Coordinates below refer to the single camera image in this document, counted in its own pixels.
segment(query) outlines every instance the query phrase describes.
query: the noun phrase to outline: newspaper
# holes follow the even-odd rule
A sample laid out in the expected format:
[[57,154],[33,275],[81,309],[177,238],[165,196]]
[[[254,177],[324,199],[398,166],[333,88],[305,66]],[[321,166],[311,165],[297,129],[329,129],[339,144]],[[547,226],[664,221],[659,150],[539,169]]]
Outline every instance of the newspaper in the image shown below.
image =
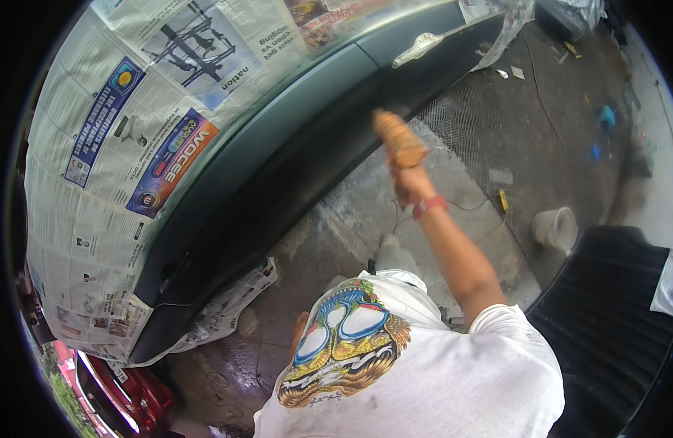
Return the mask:
[[148,362],[138,364],[122,361],[121,366],[125,368],[149,366],[169,353],[181,353],[229,336],[236,330],[239,316],[246,306],[277,280],[278,270],[275,261],[269,257],[261,266],[251,270],[210,301],[201,311],[192,330],[183,335],[174,346]]
[[460,0],[458,5],[466,23],[500,11],[505,14],[505,21],[497,40],[490,47],[485,47],[485,52],[480,50],[482,59],[472,68],[472,72],[497,62],[522,27],[534,19],[534,0]]
[[52,333],[127,360],[152,311],[134,295],[148,252],[226,140],[327,49],[438,3],[94,0],[28,136],[27,261]]

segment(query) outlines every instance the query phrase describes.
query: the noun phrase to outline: white bucket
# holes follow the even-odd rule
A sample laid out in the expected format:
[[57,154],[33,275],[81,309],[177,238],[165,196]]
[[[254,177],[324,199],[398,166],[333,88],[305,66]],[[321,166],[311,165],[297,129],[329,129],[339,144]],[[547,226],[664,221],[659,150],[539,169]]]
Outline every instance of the white bucket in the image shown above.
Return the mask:
[[568,207],[540,212],[534,216],[531,232],[536,242],[569,252],[577,239],[577,221]]

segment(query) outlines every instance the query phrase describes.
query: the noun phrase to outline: license plate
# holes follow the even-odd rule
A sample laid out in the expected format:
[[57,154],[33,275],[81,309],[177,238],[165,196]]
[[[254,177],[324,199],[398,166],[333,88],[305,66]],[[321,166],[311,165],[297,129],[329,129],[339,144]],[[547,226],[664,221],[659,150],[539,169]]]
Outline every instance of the license plate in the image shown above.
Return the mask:
[[116,362],[108,362],[108,365],[110,366],[110,369],[113,370],[113,374],[115,374],[115,377],[117,377],[120,383],[124,383],[130,378]]

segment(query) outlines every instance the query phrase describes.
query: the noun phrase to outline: red wristband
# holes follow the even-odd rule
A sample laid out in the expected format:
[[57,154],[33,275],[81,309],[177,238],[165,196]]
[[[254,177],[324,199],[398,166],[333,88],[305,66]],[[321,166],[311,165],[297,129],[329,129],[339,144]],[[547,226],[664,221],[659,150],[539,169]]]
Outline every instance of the red wristband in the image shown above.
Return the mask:
[[448,203],[443,196],[438,195],[434,197],[427,197],[422,199],[419,204],[414,205],[414,211],[412,211],[412,217],[415,221],[418,221],[419,218],[426,212],[428,209],[433,207],[441,207],[444,210],[448,210]]

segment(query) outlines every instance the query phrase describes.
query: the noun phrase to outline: white t-shirt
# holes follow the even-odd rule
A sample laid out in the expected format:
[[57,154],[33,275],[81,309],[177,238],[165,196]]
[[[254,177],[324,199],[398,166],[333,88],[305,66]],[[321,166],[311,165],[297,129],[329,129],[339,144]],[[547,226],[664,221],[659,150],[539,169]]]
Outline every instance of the white t-shirt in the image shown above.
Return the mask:
[[460,334],[421,289],[364,272],[314,304],[255,437],[541,438],[564,404],[558,361],[518,306]]

